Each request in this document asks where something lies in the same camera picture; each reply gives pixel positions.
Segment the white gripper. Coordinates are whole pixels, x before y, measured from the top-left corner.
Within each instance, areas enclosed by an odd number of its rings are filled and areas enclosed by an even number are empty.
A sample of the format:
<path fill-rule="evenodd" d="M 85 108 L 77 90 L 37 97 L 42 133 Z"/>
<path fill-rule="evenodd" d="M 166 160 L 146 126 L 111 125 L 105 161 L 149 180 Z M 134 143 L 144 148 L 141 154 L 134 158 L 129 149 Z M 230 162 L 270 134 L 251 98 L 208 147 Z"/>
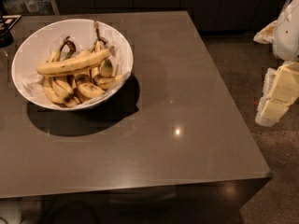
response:
<path fill-rule="evenodd" d="M 299 98 L 299 0 L 292 0 L 280 13 L 278 20 L 266 25 L 253 37 L 253 41 L 273 43 L 274 54 L 286 61 L 278 69 L 267 70 L 263 96 L 257 107 L 255 122 L 271 127 Z"/>

